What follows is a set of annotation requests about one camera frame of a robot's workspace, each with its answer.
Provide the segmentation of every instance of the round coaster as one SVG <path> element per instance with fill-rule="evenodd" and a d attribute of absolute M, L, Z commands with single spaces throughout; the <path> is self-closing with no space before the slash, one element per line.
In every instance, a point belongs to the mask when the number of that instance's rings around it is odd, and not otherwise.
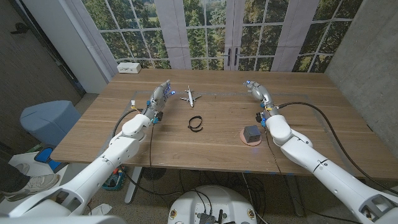
<path fill-rule="evenodd" d="M 260 136 L 260 140 L 258 140 L 256 142 L 250 142 L 250 143 L 246 142 L 246 139 L 243 136 L 243 132 L 244 132 L 244 129 L 242 129 L 242 131 L 241 131 L 241 140 L 243 143 L 247 144 L 248 146 L 257 146 L 258 144 L 261 143 L 262 136 Z"/>

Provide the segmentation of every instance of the shoe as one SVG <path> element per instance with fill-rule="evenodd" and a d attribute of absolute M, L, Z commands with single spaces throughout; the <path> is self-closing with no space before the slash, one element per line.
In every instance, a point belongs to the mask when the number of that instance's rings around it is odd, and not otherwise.
<path fill-rule="evenodd" d="M 52 188 L 59 180 L 58 174 L 41 175 L 37 177 L 30 177 L 29 182 L 23 189 L 17 192 L 7 193 L 3 192 L 6 197 L 15 195 L 32 195 L 44 190 Z"/>
<path fill-rule="evenodd" d="M 29 164 L 18 164 L 15 166 L 22 174 L 26 175 L 29 171 Z"/>

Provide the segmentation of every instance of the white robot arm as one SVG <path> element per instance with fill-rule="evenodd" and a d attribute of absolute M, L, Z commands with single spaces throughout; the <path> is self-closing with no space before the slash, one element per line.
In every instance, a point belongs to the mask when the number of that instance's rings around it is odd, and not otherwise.
<path fill-rule="evenodd" d="M 262 124 L 285 156 L 311 172 L 360 222 L 395 223 L 398 220 L 398 197 L 368 187 L 314 150 L 311 141 L 291 129 L 279 114 L 264 86 L 253 81 L 244 85 L 255 99 L 262 102 Z"/>
<path fill-rule="evenodd" d="M 146 136 L 142 129 L 156 122 L 156 114 L 164 108 L 167 98 L 174 94 L 173 91 L 169 93 L 169 90 L 170 80 L 158 86 L 148 101 L 147 108 L 126 122 L 122 131 L 112 138 L 107 150 L 75 178 L 62 186 L 31 196 L 9 213 L 9 217 L 81 215 L 112 171 L 136 155 L 140 142 Z M 64 200 L 57 203 L 57 198 Z"/>

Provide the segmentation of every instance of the gray cube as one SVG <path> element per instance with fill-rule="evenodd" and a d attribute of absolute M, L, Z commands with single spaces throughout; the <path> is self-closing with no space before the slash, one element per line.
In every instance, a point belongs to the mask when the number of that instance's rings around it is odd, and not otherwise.
<path fill-rule="evenodd" d="M 256 125 L 244 127 L 243 136 L 247 143 L 260 140 L 260 130 Z"/>

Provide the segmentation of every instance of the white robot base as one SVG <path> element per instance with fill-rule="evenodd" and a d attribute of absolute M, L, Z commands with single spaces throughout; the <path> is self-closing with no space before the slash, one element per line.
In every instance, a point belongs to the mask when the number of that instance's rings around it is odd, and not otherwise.
<path fill-rule="evenodd" d="M 255 224 L 257 219 L 253 206 L 242 195 L 218 185 L 200 186 L 181 195 L 173 203 L 168 218 L 168 224 L 214 222 Z"/>

